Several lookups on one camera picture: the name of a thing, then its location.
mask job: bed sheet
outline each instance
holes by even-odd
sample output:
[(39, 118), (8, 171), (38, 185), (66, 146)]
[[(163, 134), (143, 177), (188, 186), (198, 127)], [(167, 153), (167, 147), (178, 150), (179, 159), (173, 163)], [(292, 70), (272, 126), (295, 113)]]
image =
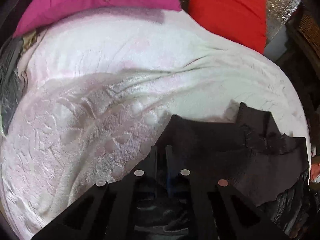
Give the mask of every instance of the bed sheet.
[(300, 100), (261, 54), (214, 35), (184, 11), (100, 8), (42, 33), (20, 60), (28, 78), (1, 142), (1, 201), (29, 240), (97, 179), (121, 179), (172, 114), (233, 122), (240, 102), (305, 137)]

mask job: bed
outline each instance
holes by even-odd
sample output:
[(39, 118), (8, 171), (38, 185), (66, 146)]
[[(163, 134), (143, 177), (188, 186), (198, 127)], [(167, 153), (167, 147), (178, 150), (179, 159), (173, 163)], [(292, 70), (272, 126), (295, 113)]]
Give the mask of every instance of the bed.
[(263, 55), (199, 26), (186, 12), (99, 8), (44, 29), (18, 64), (28, 77), (1, 141), (0, 196), (20, 239), (98, 179), (121, 179), (172, 114), (234, 122), (240, 102), (305, 137), (291, 82)]

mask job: woven basket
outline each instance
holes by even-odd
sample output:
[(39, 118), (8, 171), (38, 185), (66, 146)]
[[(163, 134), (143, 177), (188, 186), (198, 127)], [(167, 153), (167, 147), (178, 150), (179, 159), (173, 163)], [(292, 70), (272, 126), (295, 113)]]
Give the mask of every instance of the woven basket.
[(300, 21), (299, 32), (305, 37), (310, 46), (320, 58), (320, 31), (319, 26), (312, 18), (309, 11), (305, 10)]

